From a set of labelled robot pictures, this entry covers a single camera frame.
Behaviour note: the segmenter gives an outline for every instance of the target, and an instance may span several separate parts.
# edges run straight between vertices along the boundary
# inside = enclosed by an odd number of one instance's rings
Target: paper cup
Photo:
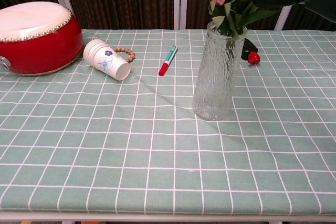
[[[130,64],[102,40],[88,43],[83,56],[88,64],[118,81],[124,80],[131,72]]]

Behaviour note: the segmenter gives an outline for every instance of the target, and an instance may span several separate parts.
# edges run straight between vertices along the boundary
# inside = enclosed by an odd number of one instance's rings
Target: glass vase
[[[193,97],[194,112],[204,120],[222,121],[229,112],[246,31],[234,39],[221,35],[213,22],[207,26]]]

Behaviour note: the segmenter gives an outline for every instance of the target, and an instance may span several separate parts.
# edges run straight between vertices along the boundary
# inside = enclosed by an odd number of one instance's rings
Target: tablecloth
[[[1,69],[0,211],[336,215],[336,33],[250,30],[261,63],[241,61],[218,122],[192,110],[205,30],[83,37],[131,48],[131,74],[82,56],[39,77]]]

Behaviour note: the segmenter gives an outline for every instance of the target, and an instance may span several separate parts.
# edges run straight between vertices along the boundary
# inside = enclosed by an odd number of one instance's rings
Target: red drum
[[[23,75],[52,73],[81,53],[81,28],[69,9],[28,2],[0,10],[0,64]]]

